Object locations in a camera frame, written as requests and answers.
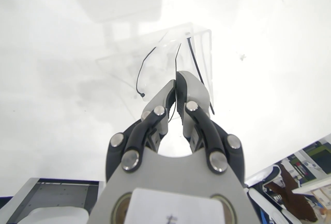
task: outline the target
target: gray metal plate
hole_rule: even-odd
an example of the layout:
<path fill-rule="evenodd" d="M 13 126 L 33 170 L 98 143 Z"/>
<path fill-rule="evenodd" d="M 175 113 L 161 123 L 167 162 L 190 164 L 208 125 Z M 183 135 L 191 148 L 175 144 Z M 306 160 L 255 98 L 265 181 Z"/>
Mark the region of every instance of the gray metal plate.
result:
<path fill-rule="evenodd" d="M 120 166 L 116 169 L 88 223 L 110 223 L 111 211 L 117 199 L 136 187 L 200 197 L 220 194 L 232 204 L 237 223 L 259 223 L 252 204 L 232 169 L 229 167 L 222 175 L 212 173 L 207 167 L 204 149 L 190 156 L 168 158 L 148 148 L 144 149 L 142 164 L 136 172 L 126 173 Z"/>

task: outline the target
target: transparent plastic container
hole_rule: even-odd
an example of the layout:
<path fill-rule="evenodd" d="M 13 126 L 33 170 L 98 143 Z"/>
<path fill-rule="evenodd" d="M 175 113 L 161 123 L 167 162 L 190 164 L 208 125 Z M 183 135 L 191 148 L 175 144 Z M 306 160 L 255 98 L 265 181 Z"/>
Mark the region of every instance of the transparent plastic container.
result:
<path fill-rule="evenodd" d="M 141 110 L 147 102 L 167 82 L 175 79 L 176 70 L 187 70 L 200 79 L 190 52 L 188 37 L 190 37 L 202 80 L 209 91 L 213 105 L 211 30 L 192 23 L 175 26 L 117 42 L 116 48 L 112 49 L 110 55 L 95 60 L 98 67 L 108 77 L 117 81 L 117 91 L 135 119 L 140 118 Z M 177 68 L 175 68 L 175 57 L 179 46 Z M 143 98 L 137 93 L 136 84 L 138 91 L 145 94 Z M 173 119 L 178 117 L 176 111 Z"/>

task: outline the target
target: black cable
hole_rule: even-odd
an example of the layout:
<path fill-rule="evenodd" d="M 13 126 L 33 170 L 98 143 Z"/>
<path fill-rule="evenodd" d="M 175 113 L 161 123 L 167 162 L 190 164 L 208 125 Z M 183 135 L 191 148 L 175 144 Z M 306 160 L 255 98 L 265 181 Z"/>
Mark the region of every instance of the black cable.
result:
<path fill-rule="evenodd" d="M 168 121 L 168 123 L 171 121 L 171 119 L 173 118 L 173 116 L 175 114 L 175 111 L 176 111 L 176 104 L 177 104 L 177 55 L 178 55 L 178 52 L 179 52 L 179 49 L 180 49 L 181 44 L 182 43 L 180 43 L 180 45 L 178 47 L 177 54 L 176 54 L 176 57 L 175 57 L 175 73 L 176 73 L 176 82 L 175 82 L 175 107 L 174 107 L 174 112 L 172 113 L 172 116 L 171 116 L 170 120 Z"/>
<path fill-rule="evenodd" d="M 168 31 L 162 36 L 162 38 L 158 41 L 158 43 L 160 43 L 163 38 L 167 35 Z M 137 76 L 137 81 L 136 81 L 136 91 L 137 93 L 142 97 L 144 98 L 145 94 L 144 93 L 140 93 L 139 90 L 138 90 L 138 79 L 139 79 L 139 75 L 140 75 L 140 72 L 141 72 L 141 69 L 143 68 L 143 64 L 144 64 L 144 61 L 147 59 L 147 57 L 153 52 L 153 50 L 156 49 L 156 47 L 154 47 L 150 52 L 149 54 L 147 54 L 147 56 L 144 58 L 143 62 L 141 63 L 141 67 L 140 67 L 140 70 L 139 70 L 139 73 L 138 73 L 138 76 Z"/>
<path fill-rule="evenodd" d="M 145 94 L 144 93 L 140 93 L 139 90 L 138 90 L 138 79 L 139 79 L 139 75 L 140 75 L 140 72 L 141 72 L 141 69 L 143 68 L 143 64 L 144 64 L 144 61 L 147 59 L 147 57 L 153 52 L 153 50 L 156 49 L 156 47 L 154 47 L 150 52 L 149 54 L 147 54 L 147 56 L 144 58 L 143 62 L 141 63 L 141 67 L 140 67 L 140 70 L 139 70 L 139 73 L 138 73 L 138 76 L 137 76 L 137 81 L 136 81 L 136 91 L 138 92 L 138 94 L 140 94 L 140 96 L 142 98 L 144 98 Z"/>
<path fill-rule="evenodd" d="M 193 58 L 193 61 L 194 61 L 194 64 L 195 64 L 195 68 L 198 71 L 200 81 L 203 83 L 203 85 L 205 85 L 204 81 L 202 80 L 202 76 L 201 76 L 201 73 L 200 73 L 200 70 L 199 70 L 199 67 L 198 67 L 197 60 L 195 59 L 195 56 L 194 56 L 194 53 L 193 53 L 192 44 L 191 44 L 191 38 L 190 37 L 187 38 L 187 42 L 188 42 L 188 46 L 190 47 L 190 52 L 191 52 L 191 55 L 192 55 L 192 58 Z M 214 112 L 212 103 L 210 103 L 210 109 L 211 109 L 213 115 L 215 115 L 215 112 Z"/>

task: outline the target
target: metal pin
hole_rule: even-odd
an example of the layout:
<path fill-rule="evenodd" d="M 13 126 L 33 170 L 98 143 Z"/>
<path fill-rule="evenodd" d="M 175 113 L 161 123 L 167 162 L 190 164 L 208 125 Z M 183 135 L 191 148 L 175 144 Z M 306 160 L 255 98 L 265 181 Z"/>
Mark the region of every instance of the metal pin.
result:
<path fill-rule="evenodd" d="M 163 115 L 164 112 L 165 112 L 165 109 L 164 109 L 163 106 L 157 106 L 157 107 L 154 108 L 154 113 L 158 116 Z"/>
<path fill-rule="evenodd" d="M 198 104 L 195 102 L 195 101 L 189 101 L 187 104 L 186 104 L 186 108 L 190 111 L 195 111 L 198 109 Z"/>
<path fill-rule="evenodd" d="M 123 140 L 124 140 L 124 135 L 122 133 L 117 133 L 111 137 L 110 145 L 112 147 L 117 147 L 117 146 L 121 145 Z"/>
<path fill-rule="evenodd" d="M 227 157 L 219 151 L 214 151 L 210 153 L 209 162 L 212 168 L 220 173 L 227 170 L 228 167 Z"/>
<path fill-rule="evenodd" d="M 150 113 L 151 113 L 150 111 L 143 112 L 141 115 L 141 121 L 145 120 Z"/>
<path fill-rule="evenodd" d="M 227 142 L 229 146 L 233 149 L 239 149 L 241 147 L 241 142 L 239 138 L 235 135 L 228 135 Z"/>
<path fill-rule="evenodd" d="M 121 166 L 123 170 L 129 171 L 137 166 L 139 162 L 139 153 L 136 150 L 126 151 L 122 157 Z"/>

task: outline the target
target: brown clothing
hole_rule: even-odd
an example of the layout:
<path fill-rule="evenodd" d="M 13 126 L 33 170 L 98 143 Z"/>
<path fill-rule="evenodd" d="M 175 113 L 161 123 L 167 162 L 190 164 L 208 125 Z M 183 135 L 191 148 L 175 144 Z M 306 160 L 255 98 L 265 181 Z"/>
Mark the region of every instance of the brown clothing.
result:
<path fill-rule="evenodd" d="M 294 180 L 294 178 L 292 178 L 291 174 L 282 164 L 279 164 L 279 167 L 285 188 L 280 187 L 274 182 L 266 184 L 265 187 L 279 194 L 283 199 L 287 211 L 289 211 L 297 219 L 316 222 L 318 219 L 315 215 L 315 212 L 305 197 L 303 195 L 292 193 L 293 189 L 298 188 L 297 182 Z"/>

